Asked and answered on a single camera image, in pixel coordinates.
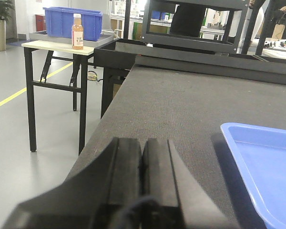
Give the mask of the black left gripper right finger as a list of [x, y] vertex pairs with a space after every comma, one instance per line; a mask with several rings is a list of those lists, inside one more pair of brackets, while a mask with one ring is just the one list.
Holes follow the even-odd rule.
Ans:
[[208, 196], [171, 140], [150, 138], [143, 151], [143, 193], [156, 199], [147, 229], [237, 229]]

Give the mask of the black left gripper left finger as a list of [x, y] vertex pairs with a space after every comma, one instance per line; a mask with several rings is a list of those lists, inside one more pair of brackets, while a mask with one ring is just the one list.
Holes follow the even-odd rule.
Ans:
[[81, 172], [56, 188], [19, 203], [4, 229], [104, 229], [140, 195], [141, 148], [113, 138]]

